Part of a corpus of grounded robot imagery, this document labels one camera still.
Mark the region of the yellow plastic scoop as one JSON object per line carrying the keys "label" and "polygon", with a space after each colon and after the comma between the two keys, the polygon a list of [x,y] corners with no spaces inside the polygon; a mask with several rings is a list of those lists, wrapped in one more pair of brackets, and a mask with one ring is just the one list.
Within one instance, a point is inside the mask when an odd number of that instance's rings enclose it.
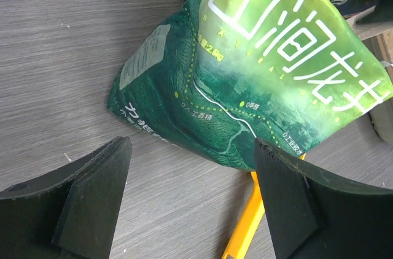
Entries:
{"label": "yellow plastic scoop", "polygon": [[265,213],[257,173],[251,172],[253,187],[246,206],[228,241],[222,259],[243,259]]}

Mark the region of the green cat litter bag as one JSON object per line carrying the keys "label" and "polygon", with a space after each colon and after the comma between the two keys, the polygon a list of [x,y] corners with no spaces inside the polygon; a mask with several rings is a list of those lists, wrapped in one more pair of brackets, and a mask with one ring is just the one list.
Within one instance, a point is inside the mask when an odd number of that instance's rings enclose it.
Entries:
{"label": "green cat litter bag", "polygon": [[122,66],[107,108],[252,171],[255,139],[300,157],[391,98],[380,60],[330,0],[186,0]]}

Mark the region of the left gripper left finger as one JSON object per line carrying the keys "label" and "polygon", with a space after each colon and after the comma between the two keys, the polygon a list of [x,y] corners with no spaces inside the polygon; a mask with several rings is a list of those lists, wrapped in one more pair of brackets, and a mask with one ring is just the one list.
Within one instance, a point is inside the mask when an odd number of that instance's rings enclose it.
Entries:
{"label": "left gripper left finger", "polygon": [[109,258],[132,144],[118,136],[1,191],[1,258]]}

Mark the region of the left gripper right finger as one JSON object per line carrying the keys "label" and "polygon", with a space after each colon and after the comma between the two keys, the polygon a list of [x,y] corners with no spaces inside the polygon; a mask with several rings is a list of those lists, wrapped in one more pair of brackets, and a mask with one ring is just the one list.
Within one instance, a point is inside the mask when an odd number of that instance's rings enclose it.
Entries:
{"label": "left gripper right finger", "polygon": [[261,139],[254,158],[277,258],[392,257],[392,190],[344,178]]}

